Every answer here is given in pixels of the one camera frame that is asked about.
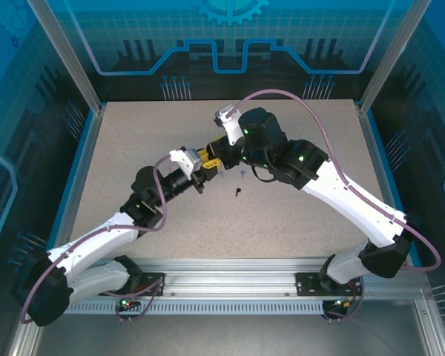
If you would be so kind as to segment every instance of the beige work surface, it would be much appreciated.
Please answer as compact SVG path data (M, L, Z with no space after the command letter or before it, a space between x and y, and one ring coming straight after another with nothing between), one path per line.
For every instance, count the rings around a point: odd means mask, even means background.
M131 194L137 171L182 145L201 148L223 134L212 121L229 101L110 102L82 194L73 239L102 224ZM372 161L352 100L312 100L345 173L380 197ZM295 101L254 100L276 115L289 139L326 151L320 131ZM174 166L163 165L167 174ZM267 178L265 171L261 177ZM235 197L236 188L241 188ZM328 256L356 246L363 233L324 202L290 185L258 181L241 164L168 203L161 232L148 233L111 256L252 258Z

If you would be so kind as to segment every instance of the blue border edge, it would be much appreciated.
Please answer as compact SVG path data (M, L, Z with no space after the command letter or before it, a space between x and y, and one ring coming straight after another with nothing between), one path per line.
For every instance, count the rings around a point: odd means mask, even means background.
M69 172L69 175L67 176L65 190L63 191L61 202L59 203L58 211L56 212L56 218L54 220L53 227L51 228L50 238L47 241L46 245L47 250L53 248L54 244L56 243L59 226L62 223L62 218L65 213L67 201L69 200L71 188L73 187L74 184L74 179L76 178L77 167L79 165L79 162L81 161L82 152L84 150L85 143L88 139L89 130L93 121L93 117L94 117L94 112L92 110L89 110L89 114L86 119L84 129L82 130L81 139L79 140L76 154L74 156L73 164L71 165L71 170Z
M367 111L367 117L369 120L369 125L372 129L372 134L374 136L374 140L376 141L376 146L379 150L380 160L383 164L383 169L386 172L387 182L389 184L389 189L392 192L392 196L394 197L394 205L396 209L403 211L403 206L401 202L401 197L399 196L398 187L395 184L394 176L392 175L391 168L389 166L389 161L387 160L386 152L384 150L383 143L380 139L380 134L378 130L378 126L376 125L376 121L374 120L374 115L372 114L371 109ZM412 264L415 267L421 267L421 259L418 256L417 247L415 246L415 241L412 242L412 247L410 248L410 258L412 259Z

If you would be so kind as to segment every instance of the glass panel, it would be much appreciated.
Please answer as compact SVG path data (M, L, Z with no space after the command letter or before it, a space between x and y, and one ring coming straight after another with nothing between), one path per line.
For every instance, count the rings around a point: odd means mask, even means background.
M359 99L410 3L50 2L104 101L233 99L268 83Z
M432 1L372 112L404 211L415 213L443 258L432 284L445 285L445 0Z
M19 311L15 273L50 236L87 115L27 3L0 1L0 355Z

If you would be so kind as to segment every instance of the robotic arm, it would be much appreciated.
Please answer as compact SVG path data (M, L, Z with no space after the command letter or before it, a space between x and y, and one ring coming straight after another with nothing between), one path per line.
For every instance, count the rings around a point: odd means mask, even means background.
M277 180L290 184L321 199L368 237L357 248L332 255L325 262L318 278L326 291L333 292L339 285L368 273L394 277L409 253L412 235L356 197L340 181L325 152L306 140L287 140L274 114L256 108L243 115L236 111L229 116L232 109L229 105L218 111L214 120L225 128L226 135L210 142L205 149L181 148L170 152L171 161L178 162L179 169L166 177L156 170L165 201L190 187L195 187L201 194L204 183L218 174L221 164L226 169L247 164L256 177L256 168L266 169L274 176L268 182ZM63 254L67 257L46 274L29 301L27 313L38 326L53 322L70 304L86 297L105 291L125 296L163 277L143 274L126 256L117 257L103 266L91 267L116 248L141 237L145 232L138 231L138 227L154 228L162 219L163 214L159 211L162 199L154 174L154 167L144 167L138 172L128 201L118 213L94 230L94 233L101 231L95 236L89 238L88 234L43 255L27 255L12 289L13 296L22 306L26 305L33 285L47 269ZM387 206L349 178L347 180L375 205L406 222L403 212Z
M368 273L393 278L409 253L412 234L348 189L334 163L320 148L302 139L287 140L274 114L256 108L243 115L236 111L228 116L233 108L229 105L216 113L215 122L226 129L227 136L208 145L212 156L220 158L227 169L243 162L251 166L254 174L256 167L268 170L274 176L269 182L290 184L321 199L352 221L368 238L351 251L330 256L318 276L322 287L333 291L337 285ZM409 224L405 213L345 178L376 206Z

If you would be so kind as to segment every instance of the circuit graphic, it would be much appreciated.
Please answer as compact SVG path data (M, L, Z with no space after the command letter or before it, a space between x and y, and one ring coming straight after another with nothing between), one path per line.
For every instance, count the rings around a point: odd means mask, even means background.
M195 0L194 4L208 21L216 20L218 25L232 26L235 22L252 21L254 14L262 13L262 6L268 5L268 0Z
M0 0L0 23L18 39L29 21L27 6L25 0Z

